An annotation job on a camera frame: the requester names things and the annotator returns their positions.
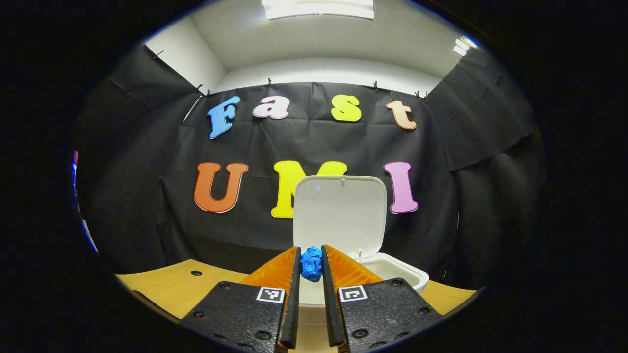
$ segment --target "yellow letter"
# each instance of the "yellow letter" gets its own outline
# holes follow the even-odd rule
[[[279,173],[279,192],[277,207],[271,210],[275,218],[292,218],[295,210],[292,208],[292,196],[295,194],[296,184],[305,177],[305,172],[297,161],[279,161],[274,169]],[[347,165],[342,162],[324,162],[318,169],[317,175],[343,175]]]
[[[362,117],[362,111],[356,107],[360,101],[352,95],[339,94],[332,98],[332,115],[336,120],[358,121]]]

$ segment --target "letter f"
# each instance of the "letter f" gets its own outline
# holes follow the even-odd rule
[[[212,120],[212,133],[209,134],[210,139],[215,139],[231,128],[231,122],[228,122],[227,119],[234,118],[236,115],[236,107],[233,105],[238,103],[240,103],[240,97],[234,95],[207,112],[207,115],[209,115]]]

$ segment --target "white container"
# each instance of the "white container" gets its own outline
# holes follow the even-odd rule
[[[403,278],[421,293],[429,276],[394,257],[379,253],[386,229],[386,186],[372,176],[311,175],[295,191],[294,245],[329,244],[384,280]],[[299,322],[325,324],[323,279],[304,278],[299,287]]]

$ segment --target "black backdrop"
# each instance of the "black backdrop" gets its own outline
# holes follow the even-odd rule
[[[383,166],[408,162],[419,209],[388,212],[381,252],[435,281],[477,289],[531,235],[543,176],[534,116],[486,52],[469,50],[421,100],[382,88],[295,83],[220,92],[196,103],[194,87],[152,57],[141,46],[123,59],[88,96],[75,130],[78,199],[103,260],[117,273],[190,258],[251,272],[292,246],[292,221],[270,214],[279,182],[273,165],[282,160],[300,162],[307,175],[341,161],[348,175],[380,178],[389,206],[393,188]],[[337,94],[358,98],[360,120],[332,117]],[[207,111],[233,95],[241,98],[233,127],[209,139]],[[270,95],[290,99],[287,118],[250,113]],[[410,106],[415,130],[398,126],[386,108],[396,99]],[[226,213],[195,205],[197,165],[205,162],[222,167],[216,198],[226,189],[229,163],[249,166],[238,203]]]

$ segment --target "wooden table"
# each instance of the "wooden table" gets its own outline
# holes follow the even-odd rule
[[[200,276],[191,274],[200,271]],[[187,260],[152,271],[118,274],[117,277],[130,290],[141,292],[155,304],[177,318],[183,318],[220,281],[240,282],[247,274],[210,266],[195,260]],[[441,285],[429,281],[421,296],[444,315],[457,307],[474,290]],[[325,325],[305,325],[299,322],[296,350],[291,353],[336,353],[327,345]]]

